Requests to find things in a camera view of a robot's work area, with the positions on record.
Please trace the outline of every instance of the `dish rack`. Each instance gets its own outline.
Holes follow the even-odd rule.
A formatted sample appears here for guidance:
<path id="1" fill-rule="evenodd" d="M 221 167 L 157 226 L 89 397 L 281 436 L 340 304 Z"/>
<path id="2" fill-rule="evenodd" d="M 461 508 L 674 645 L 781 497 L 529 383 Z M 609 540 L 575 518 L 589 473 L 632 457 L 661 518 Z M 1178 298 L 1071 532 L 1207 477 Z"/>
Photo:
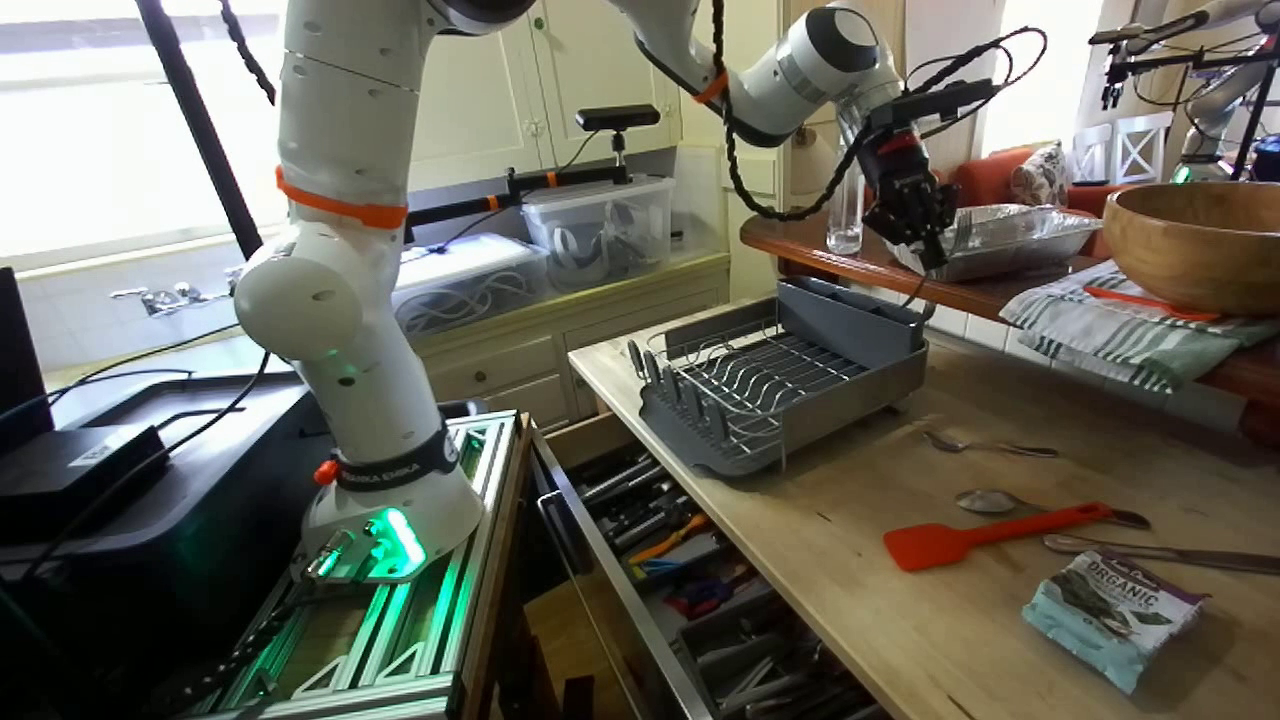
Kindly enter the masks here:
<path id="1" fill-rule="evenodd" d="M 918 391 L 928 343 L 911 312 L 805 280 L 628 350 L 644 425 L 683 462 L 743 480 Z"/>

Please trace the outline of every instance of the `wooden table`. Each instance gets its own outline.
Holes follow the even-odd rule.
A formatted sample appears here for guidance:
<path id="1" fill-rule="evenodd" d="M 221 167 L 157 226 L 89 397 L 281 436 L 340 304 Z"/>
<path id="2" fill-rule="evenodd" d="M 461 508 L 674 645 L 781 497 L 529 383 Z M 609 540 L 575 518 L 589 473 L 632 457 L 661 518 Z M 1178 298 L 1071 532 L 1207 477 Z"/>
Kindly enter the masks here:
<path id="1" fill-rule="evenodd" d="M 1147 671 L 1140 697 L 1119 697 L 1022 618 L 1038 578 L 1066 569 L 1066 557 L 1022 540 L 909 574 L 882 545 L 901 523 L 976 523 L 952 502 L 957 493 L 1005 487 L 1041 508 L 1103 500 L 1151 518 L 1151 532 L 1094 527 L 1087 535 L 1280 550 L 1276 457 L 1243 441 L 1204 445 L 1167 415 L 1050 367 L 932 336 L 928 381 L 897 413 L 798 453 L 785 477 L 721 485 L 648 433 L 623 338 L 570 361 L 897 716 L 1243 720 L 1280 710 L 1280 574 L 1147 564 L 1211 595 L 1200 622 Z M 928 441 L 938 425 L 1051 445 L 1059 457 L 941 453 Z"/>
<path id="2" fill-rule="evenodd" d="M 919 274 L 905 273 L 888 250 L 882 234 L 867 234 L 862 256 L 838 256 L 824 246 L 829 218 L 810 214 L 799 224 L 776 224 L 765 214 L 751 214 L 741 226 L 743 242 L 776 256 L 785 273 L 815 273 L 815 274 L 838 274 L 849 284 L 867 284 L 867 288 L 897 288 L 897 290 L 918 290 Z M 1033 274 L 1033 280 L 991 280 L 991 284 L 923 284 L 919 296 L 1001 321 L 1001 309 L 1033 288 L 1057 274 Z M 1204 375 L 1204 383 L 1225 389 L 1234 397 L 1243 397 L 1249 407 L 1241 415 L 1241 433 L 1251 436 L 1264 449 L 1280 449 L 1280 338 L 1269 338 L 1259 347 L 1230 356 L 1220 367 Z"/>

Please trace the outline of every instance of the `wooden bowl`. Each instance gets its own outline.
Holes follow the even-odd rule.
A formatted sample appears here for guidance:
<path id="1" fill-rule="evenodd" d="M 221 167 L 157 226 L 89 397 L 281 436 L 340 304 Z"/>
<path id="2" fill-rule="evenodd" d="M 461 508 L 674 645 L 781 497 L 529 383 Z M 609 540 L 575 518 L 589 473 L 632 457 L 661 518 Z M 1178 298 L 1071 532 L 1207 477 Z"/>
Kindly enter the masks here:
<path id="1" fill-rule="evenodd" d="M 1280 314 L 1280 184 L 1147 184 L 1108 199 L 1103 239 L 1178 309 Z"/>

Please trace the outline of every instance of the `small box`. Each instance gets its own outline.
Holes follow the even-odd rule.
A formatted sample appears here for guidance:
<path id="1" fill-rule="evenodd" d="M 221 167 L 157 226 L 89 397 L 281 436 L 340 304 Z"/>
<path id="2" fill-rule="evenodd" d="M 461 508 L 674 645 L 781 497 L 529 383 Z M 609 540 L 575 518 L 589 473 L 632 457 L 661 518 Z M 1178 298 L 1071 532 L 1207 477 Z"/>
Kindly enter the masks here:
<path id="1" fill-rule="evenodd" d="M 674 250 L 674 180 L 531 191 L 520 210 L 552 288 L 609 284 Z"/>

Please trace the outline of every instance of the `metal tray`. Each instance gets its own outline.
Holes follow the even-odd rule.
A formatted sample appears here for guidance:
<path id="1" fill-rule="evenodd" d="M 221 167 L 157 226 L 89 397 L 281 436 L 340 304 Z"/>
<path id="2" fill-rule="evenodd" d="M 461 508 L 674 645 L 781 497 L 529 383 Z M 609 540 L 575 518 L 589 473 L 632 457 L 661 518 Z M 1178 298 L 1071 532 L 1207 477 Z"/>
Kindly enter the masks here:
<path id="1" fill-rule="evenodd" d="M 923 356 L 911 312 L 824 280 L 632 343 L 644 425 L 724 480 L 789 462 L 789 453 L 905 398 L 923 383 Z"/>

